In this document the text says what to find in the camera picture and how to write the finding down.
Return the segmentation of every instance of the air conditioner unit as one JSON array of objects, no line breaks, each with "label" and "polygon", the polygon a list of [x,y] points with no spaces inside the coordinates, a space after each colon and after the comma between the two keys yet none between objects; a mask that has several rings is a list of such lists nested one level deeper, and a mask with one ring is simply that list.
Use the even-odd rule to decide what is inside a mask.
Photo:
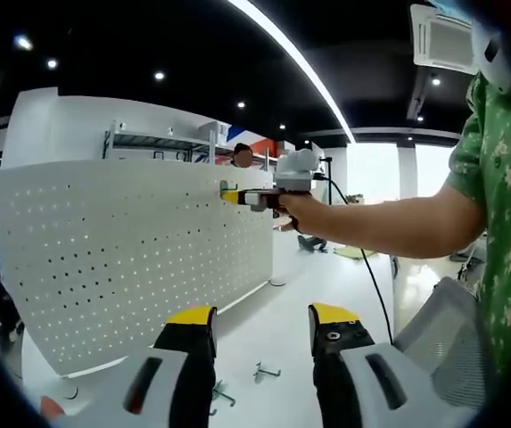
[{"label": "air conditioner unit", "polygon": [[477,74],[471,47],[471,25],[443,15],[438,9],[412,4],[414,63]]}]

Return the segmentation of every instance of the forearm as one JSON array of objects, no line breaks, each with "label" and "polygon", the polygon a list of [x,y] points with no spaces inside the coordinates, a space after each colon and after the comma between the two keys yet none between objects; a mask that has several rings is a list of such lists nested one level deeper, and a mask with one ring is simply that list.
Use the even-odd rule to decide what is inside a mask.
[{"label": "forearm", "polygon": [[377,205],[324,206],[313,235],[397,256],[430,259],[463,248],[448,214],[434,198]]}]

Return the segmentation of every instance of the green floral shirt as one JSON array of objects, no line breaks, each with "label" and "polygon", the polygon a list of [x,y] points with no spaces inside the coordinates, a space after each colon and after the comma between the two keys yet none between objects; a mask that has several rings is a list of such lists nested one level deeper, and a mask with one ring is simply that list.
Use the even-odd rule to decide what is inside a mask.
[{"label": "green floral shirt", "polygon": [[511,360],[511,96],[480,75],[467,98],[474,114],[451,154],[448,183],[487,211],[487,265],[478,298],[503,370]]}]

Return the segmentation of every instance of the black hair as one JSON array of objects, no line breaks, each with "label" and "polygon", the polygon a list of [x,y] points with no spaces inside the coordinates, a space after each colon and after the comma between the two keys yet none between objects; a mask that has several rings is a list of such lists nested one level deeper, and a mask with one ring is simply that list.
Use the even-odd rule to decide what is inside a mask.
[{"label": "black hair", "polygon": [[251,149],[251,147],[247,144],[243,144],[243,143],[237,143],[235,145],[235,149],[234,149],[234,156],[239,154],[240,152],[244,152],[245,150],[249,150],[251,152],[251,154],[253,154],[253,150]]}]

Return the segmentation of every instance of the desk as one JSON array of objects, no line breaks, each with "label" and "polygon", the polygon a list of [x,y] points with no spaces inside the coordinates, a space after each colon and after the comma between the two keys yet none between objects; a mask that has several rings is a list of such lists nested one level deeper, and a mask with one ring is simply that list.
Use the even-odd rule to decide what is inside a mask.
[{"label": "desk", "polygon": [[[380,254],[369,260],[388,316],[393,320],[390,258]],[[356,312],[376,342],[388,341],[383,312],[364,262],[332,252],[309,254],[299,250],[297,234],[274,232],[274,274],[285,280],[286,286],[266,285],[215,321],[216,372],[227,385],[226,393],[237,404],[230,407],[224,399],[216,399],[212,408],[218,413],[210,420],[212,427],[321,426],[312,383],[307,310],[313,301]],[[265,378],[255,384],[252,374],[259,360],[273,370],[280,368],[281,377]],[[35,394],[56,399],[69,414],[86,405],[110,371],[62,379],[46,363],[29,335],[24,335],[24,384]],[[79,387],[78,397],[63,399],[74,392],[75,386]]]}]

